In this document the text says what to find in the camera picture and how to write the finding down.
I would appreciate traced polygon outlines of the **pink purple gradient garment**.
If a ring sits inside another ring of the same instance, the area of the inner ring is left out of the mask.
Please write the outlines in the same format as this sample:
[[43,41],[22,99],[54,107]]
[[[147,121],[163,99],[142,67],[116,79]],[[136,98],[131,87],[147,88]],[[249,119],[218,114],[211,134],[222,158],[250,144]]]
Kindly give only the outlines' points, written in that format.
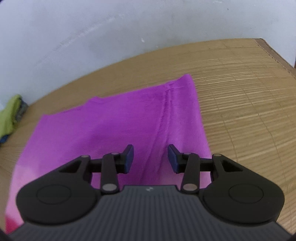
[[22,225],[16,194],[27,183],[79,157],[97,159],[134,147],[130,172],[120,185],[180,185],[168,161],[168,145],[211,157],[197,92],[188,74],[165,84],[106,98],[41,117],[13,171],[6,232]]

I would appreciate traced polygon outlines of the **blue folded garment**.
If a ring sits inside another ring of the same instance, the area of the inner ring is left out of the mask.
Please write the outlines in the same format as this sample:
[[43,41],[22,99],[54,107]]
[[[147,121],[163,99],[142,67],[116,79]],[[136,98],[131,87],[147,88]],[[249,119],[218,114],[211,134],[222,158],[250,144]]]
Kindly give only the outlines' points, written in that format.
[[2,136],[1,139],[0,139],[0,145],[4,144],[7,139],[9,138],[10,135],[5,135],[5,136]]

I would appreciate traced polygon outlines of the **lime green folded garment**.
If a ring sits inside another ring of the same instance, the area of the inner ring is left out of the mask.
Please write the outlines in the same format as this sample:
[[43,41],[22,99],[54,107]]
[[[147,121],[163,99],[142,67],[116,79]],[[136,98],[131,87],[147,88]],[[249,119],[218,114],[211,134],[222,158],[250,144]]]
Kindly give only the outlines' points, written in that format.
[[16,114],[18,113],[22,103],[21,95],[17,94],[13,96],[6,107],[1,110],[1,119],[0,119],[0,134],[1,138],[8,136],[13,133],[16,129],[18,121],[16,120]]

